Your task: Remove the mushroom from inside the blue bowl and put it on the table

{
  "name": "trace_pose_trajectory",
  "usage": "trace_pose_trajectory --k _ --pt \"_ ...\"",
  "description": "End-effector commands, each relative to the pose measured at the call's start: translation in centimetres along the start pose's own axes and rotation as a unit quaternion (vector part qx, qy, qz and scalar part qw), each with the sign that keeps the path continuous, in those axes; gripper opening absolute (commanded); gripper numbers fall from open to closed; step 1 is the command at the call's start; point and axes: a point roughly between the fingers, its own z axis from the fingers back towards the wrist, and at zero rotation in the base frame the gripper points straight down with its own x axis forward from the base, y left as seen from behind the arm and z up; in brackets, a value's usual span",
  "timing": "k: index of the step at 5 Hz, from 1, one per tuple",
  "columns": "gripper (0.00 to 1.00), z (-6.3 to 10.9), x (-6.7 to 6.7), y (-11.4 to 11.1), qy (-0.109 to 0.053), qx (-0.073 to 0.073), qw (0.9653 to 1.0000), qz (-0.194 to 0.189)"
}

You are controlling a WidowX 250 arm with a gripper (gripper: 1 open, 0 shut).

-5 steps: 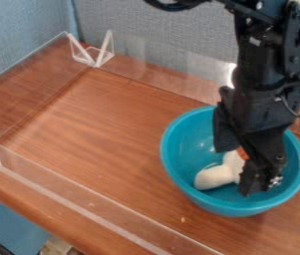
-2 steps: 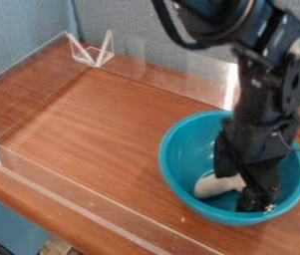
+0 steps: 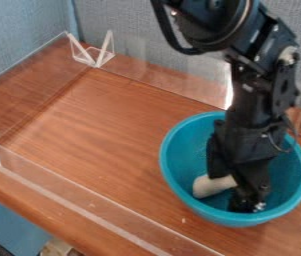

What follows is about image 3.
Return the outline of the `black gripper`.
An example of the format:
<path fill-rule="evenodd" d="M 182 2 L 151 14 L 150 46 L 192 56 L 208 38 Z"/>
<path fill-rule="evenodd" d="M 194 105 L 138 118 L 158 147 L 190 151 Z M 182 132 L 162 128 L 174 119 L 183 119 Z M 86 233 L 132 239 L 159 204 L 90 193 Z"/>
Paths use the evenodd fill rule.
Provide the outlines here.
<path fill-rule="evenodd" d="M 206 144 L 206 167 L 210 179 L 230 175 L 231 189 L 227 210 L 257 213 L 266 208 L 270 193 L 269 163 L 281 152 L 290 121 L 281 117 L 263 127 L 241 127 L 231 119 L 216 119 Z"/>

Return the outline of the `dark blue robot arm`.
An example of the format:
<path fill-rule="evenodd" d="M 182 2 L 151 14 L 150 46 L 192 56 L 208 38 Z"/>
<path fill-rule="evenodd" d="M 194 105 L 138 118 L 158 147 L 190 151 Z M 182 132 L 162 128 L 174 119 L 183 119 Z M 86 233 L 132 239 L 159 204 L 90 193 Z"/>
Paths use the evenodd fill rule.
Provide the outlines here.
<path fill-rule="evenodd" d="M 231 67 L 233 101 L 214 122 L 206 144 L 207 174 L 192 193 L 233 190 L 229 210 L 265 209 L 269 164 L 295 130 L 286 110 L 295 105 L 299 61 L 295 34 L 261 0 L 150 0 L 163 37 L 184 55 L 220 51 Z"/>

